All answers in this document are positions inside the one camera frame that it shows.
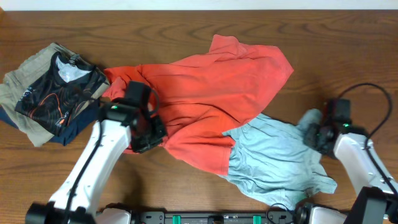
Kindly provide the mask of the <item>light blue t-shirt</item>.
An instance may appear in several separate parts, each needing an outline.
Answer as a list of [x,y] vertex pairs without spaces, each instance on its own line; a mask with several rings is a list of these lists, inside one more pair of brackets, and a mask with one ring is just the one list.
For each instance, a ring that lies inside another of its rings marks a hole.
[[289,210],[319,192],[333,194],[337,183],[321,165],[321,154],[303,143],[310,124],[321,118],[318,109],[306,111],[296,125],[259,114],[224,132],[235,141],[224,178],[250,198]]

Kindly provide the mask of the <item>red t-shirt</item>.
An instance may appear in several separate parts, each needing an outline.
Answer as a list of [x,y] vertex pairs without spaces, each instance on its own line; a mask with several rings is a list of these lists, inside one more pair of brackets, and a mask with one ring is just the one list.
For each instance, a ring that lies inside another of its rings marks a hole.
[[165,124],[162,146],[175,158],[226,175],[235,144],[225,133],[254,119],[293,73],[282,51],[214,35],[210,49],[170,64],[107,68],[105,96],[123,97],[127,84],[156,91],[151,103]]

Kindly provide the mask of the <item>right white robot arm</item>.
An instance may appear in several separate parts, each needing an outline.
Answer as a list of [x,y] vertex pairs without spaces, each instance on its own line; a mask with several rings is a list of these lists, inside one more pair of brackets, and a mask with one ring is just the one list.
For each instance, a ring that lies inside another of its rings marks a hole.
[[295,223],[377,224],[384,219],[397,223],[397,182],[377,156],[373,142],[363,129],[344,123],[337,126],[313,123],[303,142],[341,162],[357,197],[348,212],[306,203],[296,211]]

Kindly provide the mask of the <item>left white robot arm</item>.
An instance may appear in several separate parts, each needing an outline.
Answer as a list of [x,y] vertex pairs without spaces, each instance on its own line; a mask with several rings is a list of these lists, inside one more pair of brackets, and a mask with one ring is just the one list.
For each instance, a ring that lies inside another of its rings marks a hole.
[[99,211],[99,200],[125,149],[143,153],[158,146],[166,130],[156,109],[121,98],[104,104],[86,147],[60,188],[46,204],[33,203],[30,224],[135,223],[131,209],[120,203]]

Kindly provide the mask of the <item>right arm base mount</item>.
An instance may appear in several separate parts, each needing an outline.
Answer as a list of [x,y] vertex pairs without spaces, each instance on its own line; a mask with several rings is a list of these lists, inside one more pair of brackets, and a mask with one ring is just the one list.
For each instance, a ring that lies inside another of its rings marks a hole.
[[315,203],[298,207],[294,215],[295,224],[344,224],[347,215],[338,210]]

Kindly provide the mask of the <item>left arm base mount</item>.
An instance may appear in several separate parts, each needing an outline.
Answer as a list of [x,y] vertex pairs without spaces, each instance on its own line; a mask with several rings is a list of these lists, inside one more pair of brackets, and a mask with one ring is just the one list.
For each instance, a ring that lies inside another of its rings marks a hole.
[[111,203],[95,216],[96,224],[137,224],[139,214],[123,203]]

